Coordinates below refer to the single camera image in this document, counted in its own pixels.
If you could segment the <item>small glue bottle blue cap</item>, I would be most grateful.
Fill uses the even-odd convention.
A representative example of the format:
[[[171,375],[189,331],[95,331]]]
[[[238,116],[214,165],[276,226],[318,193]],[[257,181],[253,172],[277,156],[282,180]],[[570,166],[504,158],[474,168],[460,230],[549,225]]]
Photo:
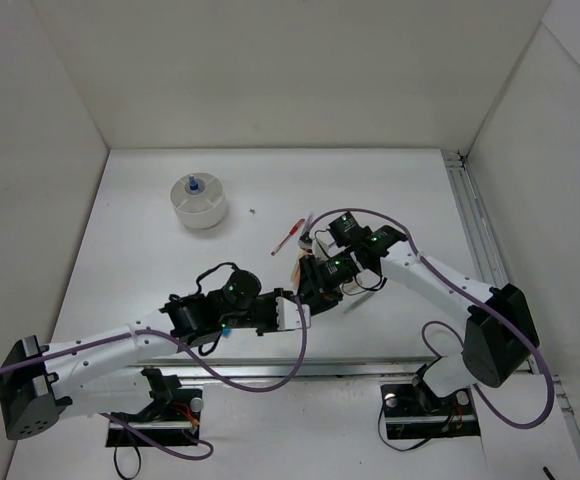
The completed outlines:
[[[200,193],[201,189],[199,183],[194,175],[189,175],[186,183],[186,191],[190,195],[197,195]]]

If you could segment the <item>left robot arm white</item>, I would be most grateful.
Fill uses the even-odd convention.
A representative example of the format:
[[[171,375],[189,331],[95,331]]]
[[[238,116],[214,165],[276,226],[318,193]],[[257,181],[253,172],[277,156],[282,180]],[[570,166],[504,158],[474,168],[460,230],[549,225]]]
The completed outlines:
[[[25,337],[0,369],[5,435],[23,440],[63,418],[98,413],[161,418],[179,381],[156,369],[132,373],[131,366],[180,352],[198,360],[202,346],[225,329],[264,335],[305,333],[310,325],[311,309],[299,295],[281,288],[263,293],[253,273],[233,268],[221,288],[171,295],[157,311],[104,334],[46,345]]]

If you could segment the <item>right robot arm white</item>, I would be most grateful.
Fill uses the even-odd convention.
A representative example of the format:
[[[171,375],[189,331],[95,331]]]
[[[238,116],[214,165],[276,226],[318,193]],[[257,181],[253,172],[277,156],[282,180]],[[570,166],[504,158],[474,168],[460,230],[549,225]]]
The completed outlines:
[[[317,315],[343,298],[342,286],[370,271],[383,283],[402,285],[435,306],[464,332],[462,350],[441,356],[415,374],[415,405],[434,412],[459,390],[474,384],[500,387],[528,358],[551,376],[524,293],[512,284],[475,280],[420,250],[409,230],[394,219],[373,230],[361,226],[358,209],[329,211],[327,231],[339,253],[310,251],[299,261],[298,293]]]

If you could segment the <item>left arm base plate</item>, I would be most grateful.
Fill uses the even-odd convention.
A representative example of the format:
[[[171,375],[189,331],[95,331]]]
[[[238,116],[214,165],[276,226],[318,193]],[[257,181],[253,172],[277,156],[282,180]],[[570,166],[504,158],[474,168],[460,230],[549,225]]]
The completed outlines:
[[[203,390],[200,386],[183,387],[172,400],[147,413],[113,412],[112,416],[128,423],[149,439],[167,447],[192,446],[201,429]]]

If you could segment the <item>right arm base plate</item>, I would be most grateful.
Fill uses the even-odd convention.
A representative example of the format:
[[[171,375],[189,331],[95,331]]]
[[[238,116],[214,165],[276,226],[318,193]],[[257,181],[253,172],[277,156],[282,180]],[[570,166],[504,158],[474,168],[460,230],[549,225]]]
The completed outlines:
[[[426,444],[432,440],[480,437],[481,428],[468,389],[436,406],[423,406],[411,384],[382,384],[379,431],[387,441]]]

